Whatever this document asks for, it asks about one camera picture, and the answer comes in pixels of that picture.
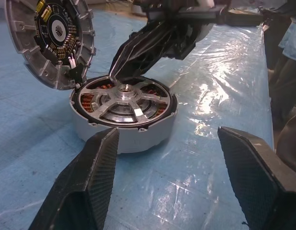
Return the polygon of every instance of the yellow capacitor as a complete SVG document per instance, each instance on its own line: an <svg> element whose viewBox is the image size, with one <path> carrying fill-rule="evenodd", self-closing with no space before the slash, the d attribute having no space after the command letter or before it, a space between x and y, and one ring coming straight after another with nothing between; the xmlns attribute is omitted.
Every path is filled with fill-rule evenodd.
<svg viewBox="0 0 296 230"><path fill-rule="evenodd" d="M44 7L44 4L45 4L45 0L40 0L37 4L37 7L36 7L36 11L39 13L42 8Z"/></svg>
<svg viewBox="0 0 296 230"><path fill-rule="evenodd" d="M42 18L43 18L43 20L44 20L45 23L48 21L51 13L52 13L51 7L50 6L47 6L47 8L45 9L45 11L42 14Z"/></svg>

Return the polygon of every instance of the plastic sheet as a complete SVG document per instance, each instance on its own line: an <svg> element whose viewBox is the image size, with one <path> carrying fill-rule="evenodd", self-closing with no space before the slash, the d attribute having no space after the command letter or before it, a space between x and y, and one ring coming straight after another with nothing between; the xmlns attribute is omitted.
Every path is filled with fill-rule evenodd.
<svg viewBox="0 0 296 230"><path fill-rule="evenodd" d="M106 73L144 21L96 11L97 56ZM146 77L170 86L179 111L169 140L120 155L105 230L247 230L228 178L218 126L272 141L262 29L215 26L184 61L161 59ZM0 230L27 229L57 175L81 151L68 94L40 84L0 20Z"/></svg>

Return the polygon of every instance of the circuit board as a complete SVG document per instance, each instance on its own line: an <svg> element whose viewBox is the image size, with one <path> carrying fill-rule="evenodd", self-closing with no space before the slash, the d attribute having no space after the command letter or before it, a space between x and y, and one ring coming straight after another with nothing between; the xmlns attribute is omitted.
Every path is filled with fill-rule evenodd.
<svg viewBox="0 0 296 230"><path fill-rule="evenodd" d="M77 12L69 0L39 0L35 41L54 65L69 65L80 46Z"/></svg>

